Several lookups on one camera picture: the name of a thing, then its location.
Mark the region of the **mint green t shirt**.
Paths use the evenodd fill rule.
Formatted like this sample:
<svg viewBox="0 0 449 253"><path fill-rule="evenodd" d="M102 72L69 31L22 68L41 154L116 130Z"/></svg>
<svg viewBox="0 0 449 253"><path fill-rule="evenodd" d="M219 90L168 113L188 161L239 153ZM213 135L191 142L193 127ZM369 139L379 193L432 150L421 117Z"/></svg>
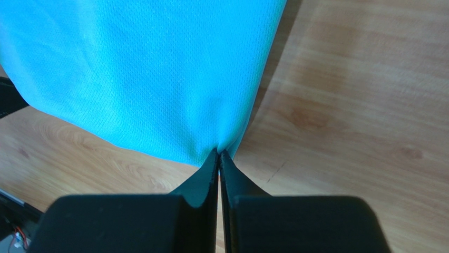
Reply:
<svg viewBox="0 0 449 253"><path fill-rule="evenodd" d="M120 148L234 156L285 1L1 1L1 66L39 111Z"/></svg>

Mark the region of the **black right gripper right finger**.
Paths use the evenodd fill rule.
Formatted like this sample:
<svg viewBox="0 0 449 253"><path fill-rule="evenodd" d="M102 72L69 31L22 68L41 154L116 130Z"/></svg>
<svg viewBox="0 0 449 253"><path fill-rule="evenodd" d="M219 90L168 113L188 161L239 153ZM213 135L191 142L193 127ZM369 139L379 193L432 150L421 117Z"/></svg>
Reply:
<svg viewBox="0 0 449 253"><path fill-rule="evenodd" d="M226 252L390 252L371 207L352 196L272 196L220 155Z"/></svg>

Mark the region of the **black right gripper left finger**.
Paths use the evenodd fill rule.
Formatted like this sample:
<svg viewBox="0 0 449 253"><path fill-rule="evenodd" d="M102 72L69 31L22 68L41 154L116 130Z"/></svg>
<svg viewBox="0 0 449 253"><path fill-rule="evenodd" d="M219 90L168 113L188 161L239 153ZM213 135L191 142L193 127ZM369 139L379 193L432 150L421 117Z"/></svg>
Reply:
<svg viewBox="0 0 449 253"><path fill-rule="evenodd" d="M219 155L167 194L58 198L41 218L29 252L214 252Z"/></svg>

